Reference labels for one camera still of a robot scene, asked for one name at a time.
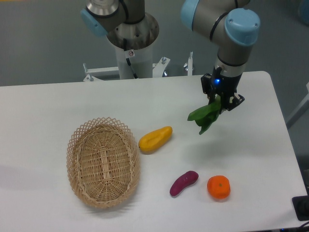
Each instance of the purple sweet potato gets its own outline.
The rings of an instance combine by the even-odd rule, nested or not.
[[[176,197],[186,187],[194,184],[198,179],[198,174],[194,171],[188,171],[180,176],[170,188],[170,195]]]

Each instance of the wicker basket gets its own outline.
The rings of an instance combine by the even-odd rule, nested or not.
[[[93,119],[72,135],[67,169],[79,199],[98,208],[112,207],[126,200],[138,184],[139,149],[130,129],[119,120]]]

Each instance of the blue joint cap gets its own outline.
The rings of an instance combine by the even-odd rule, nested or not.
[[[104,27],[86,9],[82,9],[81,16],[86,26],[95,36],[101,37],[108,34]]]
[[[225,31],[235,43],[251,46],[257,41],[260,25],[260,18],[255,12],[237,8],[226,16]]]
[[[181,10],[181,19],[183,24],[192,30],[193,18],[199,0],[186,0]]]

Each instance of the green leafy vegetable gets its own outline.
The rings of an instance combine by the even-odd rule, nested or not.
[[[196,124],[201,127],[199,134],[202,134],[209,129],[213,122],[217,120],[220,109],[220,96],[217,96],[213,103],[191,112],[188,116],[188,121],[195,121]]]

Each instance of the yellow mango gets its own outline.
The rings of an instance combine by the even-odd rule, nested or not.
[[[168,126],[144,135],[139,141],[140,150],[144,153],[156,151],[170,139],[172,133],[172,127]]]

